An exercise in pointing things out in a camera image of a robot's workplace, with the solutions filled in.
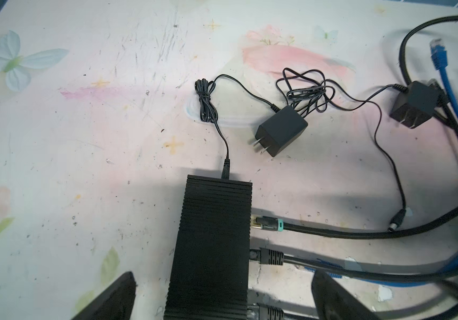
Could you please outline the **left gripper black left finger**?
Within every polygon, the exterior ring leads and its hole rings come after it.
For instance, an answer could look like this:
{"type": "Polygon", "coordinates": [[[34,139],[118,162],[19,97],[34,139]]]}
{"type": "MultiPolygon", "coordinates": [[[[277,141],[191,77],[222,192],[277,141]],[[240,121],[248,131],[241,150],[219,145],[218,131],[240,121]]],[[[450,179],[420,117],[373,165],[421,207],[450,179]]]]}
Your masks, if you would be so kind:
{"type": "Polygon", "coordinates": [[[123,273],[73,320],[130,320],[136,300],[137,283],[131,271],[123,273]]]}

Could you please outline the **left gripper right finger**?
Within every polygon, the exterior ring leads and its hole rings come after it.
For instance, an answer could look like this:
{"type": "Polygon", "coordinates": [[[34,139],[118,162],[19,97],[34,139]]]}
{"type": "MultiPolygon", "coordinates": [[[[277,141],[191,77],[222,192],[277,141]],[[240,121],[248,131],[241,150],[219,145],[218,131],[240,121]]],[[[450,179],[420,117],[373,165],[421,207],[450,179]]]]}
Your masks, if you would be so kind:
{"type": "Polygon", "coordinates": [[[316,270],[311,291],[319,319],[379,320],[327,273],[316,270]]]}

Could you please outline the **black network switch blue ports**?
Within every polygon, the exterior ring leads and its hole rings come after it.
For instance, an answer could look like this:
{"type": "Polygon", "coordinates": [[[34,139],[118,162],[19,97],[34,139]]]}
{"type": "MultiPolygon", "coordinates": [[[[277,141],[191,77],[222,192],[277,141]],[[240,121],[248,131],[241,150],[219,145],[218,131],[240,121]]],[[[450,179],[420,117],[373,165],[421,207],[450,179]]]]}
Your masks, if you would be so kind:
{"type": "Polygon", "coordinates": [[[246,319],[252,184],[189,175],[165,319],[246,319]]]}

